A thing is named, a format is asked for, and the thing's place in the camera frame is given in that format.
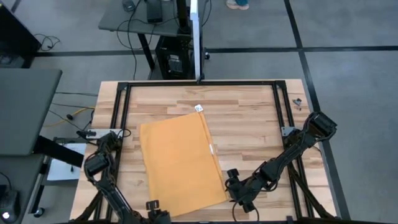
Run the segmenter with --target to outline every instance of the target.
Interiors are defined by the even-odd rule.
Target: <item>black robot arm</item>
[[[97,141],[98,150],[90,155],[84,163],[84,171],[88,178],[99,192],[108,201],[116,212],[120,224],[171,224],[170,215],[167,211],[159,209],[159,201],[146,203],[148,218],[144,218],[139,212],[131,209],[114,181],[114,159],[112,151],[120,150],[121,139],[114,132],[103,136]],[[103,172],[100,180],[94,176]]]
[[[233,201],[242,205],[246,213],[256,209],[253,200],[257,197],[259,192],[270,192],[275,190],[284,167],[300,156],[306,149],[314,146],[317,142],[330,139],[336,133],[336,126],[336,123],[322,112],[314,112],[306,119],[301,131],[295,129],[284,139],[284,147],[286,150],[278,157],[262,163],[252,173],[252,176],[244,180],[239,180],[239,172],[236,169],[229,170],[229,179],[225,182],[225,185]],[[300,178],[295,176],[296,173],[289,175],[295,177],[296,181],[301,181]],[[301,183],[299,186],[306,187],[305,184]],[[311,193],[308,188],[304,189],[303,192],[306,195]],[[317,211],[323,213],[322,216],[333,217],[324,209],[319,209],[321,211]]]

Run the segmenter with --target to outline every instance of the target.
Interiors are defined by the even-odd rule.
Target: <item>butcher block tabletop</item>
[[[285,82],[295,125],[301,129],[310,114],[302,81]],[[117,85],[117,82],[102,82],[92,128],[109,128]],[[279,96],[287,123],[281,91]],[[292,102],[297,98],[302,100],[301,110]],[[119,108],[123,107],[123,101],[124,92]],[[131,208],[144,217],[147,216],[145,204],[150,198],[140,146],[140,125],[194,113],[194,106],[197,104],[203,107],[224,180],[228,178],[226,171],[229,169],[237,168],[242,180],[250,176],[261,163],[283,152],[274,95],[269,85],[134,86],[131,88],[126,121],[126,129],[132,134],[123,141],[118,187]],[[119,110],[118,125],[121,113],[122,109]],[[95,146],[88,145],[85,157],[95,150]],[[302,159],[310,190],[329,213],[336,215],[321,152],[315,147],[307,149]],[[303,193],[299,187],[297,188],[303,215],[307,216]],[[70,218],[78,217],[96,193],[96,188],[87,181],[81,169]],[[101,212],[103,218],[106,204],[104,200]],[[283,171],[277,189],[273,192],[261,192],[254,204],[259,210],[260,220],[286,220],[286,216],[295,218],[287,169]],[[232,206],[232,202],[226,201],[173,217],[172,221],[232,221]],[[241,221],[257,219],[254,211],[244,213],[240,206],[235,208],[235,215],[236,219]],[[117,216],[113,214],[112,221],[117,220]]]

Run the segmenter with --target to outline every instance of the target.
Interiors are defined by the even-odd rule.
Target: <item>wire bundle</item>
[[[82,95],[82,96],[98,96],[97,94],[94,93],[69,93],[69,92],[56,92],[55,94],[65,94],[65,95]],[[61,103],[51,103],[53,105],[57,105],[57,106],[66,106],[66,107],[72,107],[72,108],[80,108],[77,111],[73,112],[72,114],[68,114],[67,118],[68,119],[72,119],[73,116],[85,111],[85,110],[93,110],[91,112],[91,119],[90,121],[86,124],[86,126],[82,129],[79,128],[77,125],[73,124],[72,122],[70,122],[68,119],[65,119],[64,117],[62,117],[61,115],[59,115],[58,113],[49,110],[50,113],[54,114],[55,116],[58,116],[59,118],[61,118],[61,120],[59,122],[53,123],[53,124],[49,124],[49,125],[45,125],[45,128],[49,128],[49,127],[54,127],[56,125],[62,124],[64,122],[69,123],[70,125],[74,126],[75,128],[79,129],[80,131],[84,131],[89,124],[91,124],[91,122],[93,121],[93,115],[94,115],[94,110],[95,107],[94,106],[77,106],[77,105],[66,105],[66,104],[61,104]]]
[[[40,50],[42,50],[44,52],[53,49],[57,43],[61,42],[61,40],[56,36],[44,35],[44,34],[35,34],[34,36],[38,36],[38,35],[44,37],[43,40],[40,42]],[[43,46],[44,46],[44,43],[46,42],[46,40],[49,41],[50,44],[47,45],[47,48],[44,48]]]

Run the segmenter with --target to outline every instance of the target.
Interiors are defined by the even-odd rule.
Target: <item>cable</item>
[[[124,133],[123,133],[123,138],[127,138],[127,137],[129,137],[131,135],[131,131],[128,130],[127,128],[125,128],[125,129],[120,130],[116,136],[119,136],[120,132],[122,132],[122,131],[128,131],[129,132],[129,134],[127,136],[125,136]]]
[[[83,95],[83,96],[98,96],[94,93],[68,93],[68,92],[55,92],[55,94],[66,94],[66,95]]]
[[[10,188],[10,190],[12,190],[12,185],[11,185],[11,181],[8,178],[8,176],[6,174],[3,174],[2,172],[0,172],[0,175],[4,176],[7,179],[8,182],[8,187]]]
[[[63,119],[64,121],[70,123],[72,126],[76,127],[77,129],[79,129],[80,131],[82,131],[81,128],[79,128],[77,125],[73,124],[72,122],[68,121],[67,119],[63,118],[61,115],[57,114],[56,112],[49,110],[50,113],[54,114],[55,116],[58,116],[59,118]]]
[[[145,48],[145,47],[149,47],[149,44],[150,44],[150,42],[152,41],[153,33],[154,33],[154,31],[155,31],[155,27],[161,26],[161,25],[165,24],[166,22],[169,22],[169,21],[171,21],[171,20],[173,20],[173,19],[175,19],[175,18],[168,19],[168,20],[166,20],[166,21],[164,21],[164,22],[161,22],[161,23],[159,23],[159,24],[154,24],[154,28],[152,29],[152,32],[151,32],[151,34],[150,34],[150,40],[149,40],[148,45],[147,45],[147,46],[144,46],[144,47],[141,47],[141,48],[139,48],[139,49],[143,49],[143,48]],[[135,80],[135,79],[136,79],[136,73],[137,73],[137,58],[136,58],[136,55],[134,54],[134,50],[139,50],[139,49],[134,49],[134,48],[132,47],[132,45],[131,45],[131,40],[130,40],[130,36],[129,36],[129,28],[130,28],[130,22],[131,22],[131,21],[139,21],[139,22],[142,22],[142,23],[144,23],[144,24],[151,24],[151,23],[144,22],[144,21],[142,21],[142,20],[140,20],[140,19],[129,20],[129,24],[128,24],[128,28],[127,28],[127,38],[128,38],[128,40],[129,40],[129,45],[130,45],[129,49],[131,49],[132,55],[134,56],[135,65],[136,65],[136,66],[134,67],[134,74],[133,74],[133,76],[132,76],[132,79]]]
[[[138,1],[137,6],[134,8],[134,11],[132,12],[132,14],[131,14],[131,16],[130,16],[129,22],[127,23],[127,39],[128,39],[128,41],[129,41],[129,46],[130,46],[130,49],[131,49],[132,56],[134,57],[134,74],[132,75],[132,79],[133,79],[133,80],[136,79],[136,72],[137,72],[137,57],[136,57],[136,54],[134,53],[134,50],[133,50],[132,45],[131,45],[131,40],[130,40],[130,23],[131,23],[132,17],[135,15],[135,13],[136,13],[136,11],[137,11],[137,8],[138,8],[138,6],[139,6],[140,3],[141,3],[141,0]]]
[[[86,109],[95,109],[94,106],[75,106],[75,105],[64,105],[61,103],[51,103],[53,105],[57,105],[57,106],[67,106],[67,107],[73,107],[73,108],[86,108]]]
[[[127,48],[127,49],[131,49],[129,46],[125,45],[125,44],[121,41],[120,36],[119,36],[119,29],[120,29],[120,27],[121,27],[125,22],[129,22],[129,21],[123,21],[122,23],[120,23],[120,25],[118,26],[118,29],[116,29],[116,36],[118,37],[119,43],[120,43],[123,47],[125,47],[125,48]],[[144,49],[144,48],[149,47],[150,43],[152,42],[152,36],[153,36],[153,34],[154,34],[155,26],[156,26],[156,25],[154,25],[154,28],[152,29],[152,32],[150,33],[150,38],[149,38],[149,43],[148,43],[148,45],[147,45],[147,46],[140,47],[140,48],[136,48],[136,49],[133,49],[133,50],[142,50],[142,49]]]
[[[91,144],[91,145],[97,146],[97,144],[95,144],[95,143],[92,143],[90,140],[88,140],[88,139],[85,137],[85,135],[84,135],[82,132],[80,132],[80,131],[76,131],[76,134],[77,134],[79,137],[81,137],[82,139],[86,140],[86,142],[87,142],[88,144]]]
[[[309,130],[310,119],[311,119],[311,117],[307,117],[306,120],[304,121],[303,129],[302,129],[302,137],[301,137],[300,144],[298,145],[299,147],[301,147],[301,145],[304,143],[305,135],[306,135],[306,133],[307,133],[308,130]],[[287,159],[288,159],[288,158],[286,157],[286,158],[280,163],[280,166],[279,166],[279,168],[278,168],[278,176],[279,176],[279,178],[280,178],[280,173],[282,173],[282,171],[283,171],[283,165],[282,165],[282,164],[284,164],[284,162],[285,162]]]
[[[240,201],[242,201],[242,199],[243,199],[244,197],[245,197],[245,195],[242,196],[239,200],[237,200],[237,201],[234,203],[234,205],[232,206],[232,218],[234,219],[235,222],[237,222],[236,217],[235,217],[235,206],[236,206]],[[256,213],[257,213],[257,222],[259,222],[259,221],[260,221],[260,213],[259,213],[259,210],[258,210],[256,207],[254,207],[254,210],[255,210]]]
[[[212,7],[213,7],[213,4],[211,3],[211,0],[210,0],[210,10],[209,10],[209,14],[207,15],[207,18],[206,18],[205,22],[201,25],[202,27],[204,27],[204,26],[206,25],[207,21],[209,20],[209,17],[210,17],[210,14],[211,14],[211,8],[212,8]]]
[[[40,43],[40,50],[42,50],[42,51],[49,51],[49,50],[53,49],[57,43],[61,42],[61,40],[58,37],[55,37],[55,36],[52,36],[52,35],[35,34],[34,36],[37,36],[37,35],[41,35],[41,36],[44,37],[43,40]],[[46,49],[43,48],[45,40],[49,40],[50,43],[51,43],[51,45],[48,45]]]
[[[82,109],[80,109],[80,110],[77,110],[77,111],[73,112],[71,115],[72,115],[72,116],[75,116],[76,114],[79,114],[79,113],[81,113],[81,112],[83,112],[83,111],[85,111],[85,110],[88,110],[88,109],[90,109],[90,108],[82,108]],[[59,121],[59,122],[57,122],[57,123],[45,125],[44,127],[45,127],[45,128],[54,127],[54,126],[56,126],[56,125],[59,125],[59,124],[64,123],[65,121],[66,121],[66,119],[62,119],[61,121]]]
[[[92,122],[93,122],[93,118],[94,118],[94,110],[91,112],[91,119],[90,119],[90,121],[86,124],[86,126],[83,128],[83,130],[85,130],[87,127],[88,127],[88,125],[89,124],[91,124]]]
[[[318,148],[318,147],[316,147],[316,146],[312,146],[312,147],[314,147],[314,148],[317,149],[320,153],[322,153],[322,151],[320,150],[320,148]]]

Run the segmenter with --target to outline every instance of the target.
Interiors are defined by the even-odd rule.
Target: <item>person's foot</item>
[[[244,6],[240,6],[238,4],[236,4],[235,0],[226,0],[226,5],[230,8],[230,9],[240,9],[240,10],[247,10],[249,9],[249,4],[245,4]]]

